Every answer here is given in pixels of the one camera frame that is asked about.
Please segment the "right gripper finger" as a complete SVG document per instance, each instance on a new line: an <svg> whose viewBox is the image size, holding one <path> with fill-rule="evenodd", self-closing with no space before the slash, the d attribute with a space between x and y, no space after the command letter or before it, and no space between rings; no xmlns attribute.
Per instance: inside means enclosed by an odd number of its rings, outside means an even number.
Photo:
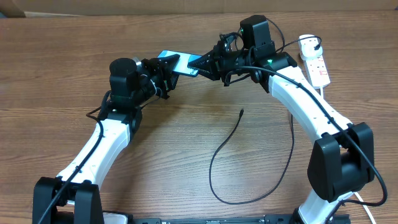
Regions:
<svg viewBox="0 0 398 224"><path fill-rule="evenodd" d="M188 62L188 67L196 70L216 70L216 59L218 54L210 51L200 58Z"/></svg>
<svg viewBox="0 0 398 224"><path fill-rule="evenodd" d="M206 70L198 70L198 74L203 76L203 77L205 77L205 78L207 78L207 79L210 79L212 81L216 81L216 80L220 79L219 75L213 74L213 73L211 73L209 71L206 71Z"/></svg>

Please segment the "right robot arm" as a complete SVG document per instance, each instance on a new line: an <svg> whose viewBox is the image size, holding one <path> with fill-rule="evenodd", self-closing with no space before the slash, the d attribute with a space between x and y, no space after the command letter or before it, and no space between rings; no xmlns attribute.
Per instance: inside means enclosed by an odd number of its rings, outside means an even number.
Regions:
<svg viewBox="0 0 398 224"><path fill-rule="evenodd" d="M233 75L250 78L305 130L313 144L307 169L312 191L282 222L347 223L348 217L336 217L335 212L374 179L374 139L367 124L353 124L325 101L322 88L330 80L321 38L310 34L298 38L304 69L289 54L276 50L267 35L244 34L244 48L237 51L229 47L233 38L234 34L222 35L213 50L187 65L225 85L231 84Z"/></svg>

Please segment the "blue Samsung Galaxy smartphone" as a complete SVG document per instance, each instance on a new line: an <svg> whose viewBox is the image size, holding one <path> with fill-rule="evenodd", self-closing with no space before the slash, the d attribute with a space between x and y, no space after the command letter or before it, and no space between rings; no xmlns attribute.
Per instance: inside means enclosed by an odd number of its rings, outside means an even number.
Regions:
<svg viewBox="0 0 398 224"><path fill-rule="evenodd" d="M188 53L183 53L183 52L175 52L175 51L171 51L171 50L163 50L158 55L158 58L168 57L168 56L175 55L175 54L179 55L180 58L176 64L176 66L174 67L173 72L177 75L196 77L198 75L198 70L189 68L188 63L191 61L194 61L196 59L199 59L201 57L201 55L188 54Z"/></svg>

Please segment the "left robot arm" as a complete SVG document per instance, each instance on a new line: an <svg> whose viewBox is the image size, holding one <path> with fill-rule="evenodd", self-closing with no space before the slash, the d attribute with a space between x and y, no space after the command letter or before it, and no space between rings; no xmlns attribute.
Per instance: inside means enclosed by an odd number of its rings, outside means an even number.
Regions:
<svg viewBox="0 0 398 224"><path fill-rule="evenodd" d="M87 113L95 130L74 160L54 178L34 187L33 223L132 223L132 215L102 208L100 188L113 162L133 140L145 102L166 99L176 86L179 54L143 59L119 58L110 66L110 90Z"/></svg>

